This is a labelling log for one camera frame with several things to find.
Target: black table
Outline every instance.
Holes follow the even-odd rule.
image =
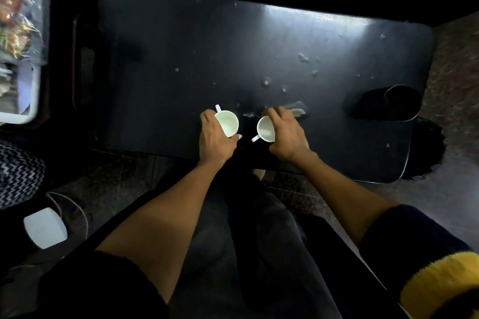
[[[401,176],[414,121],[359,120],[348,111],[376,88],[406,84],[423,93],[429,27],[234,0],[98,6],[97,134],[107,147],[196,158],[199,115],[219,104],[239,117],[236,158],[288,170],[268,143],[251,142],[258,118],[248,116],[302,101],[301,125],[326,163],[360,181]]]

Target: person's right hand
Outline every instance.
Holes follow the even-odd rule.
[[[276,111],[270,107],[263,114],[271,119],[276,134],[275,142],[270,146],[271,153],[294,165],[299,163],[302,156],[311,153],[304,130],[291,110],[280,106]]]

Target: clear plastic packaging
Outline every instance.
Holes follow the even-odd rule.
[[[0,0],[0,62],[48,59],[50,0]]]

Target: forearm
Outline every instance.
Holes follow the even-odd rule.
[[[356,245],[378,217],[398,206],[332,169],[314,152],[302,153],[295,164],[318,190]]]
[[[205,195],[220,168],[215,163],[198,165],[128,217],[97,249],[134,262],[168,302]]]

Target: black and white chevron pattern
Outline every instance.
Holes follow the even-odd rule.
[[[45,163],[0,140],[0,209],[33,197],[45,177]]]

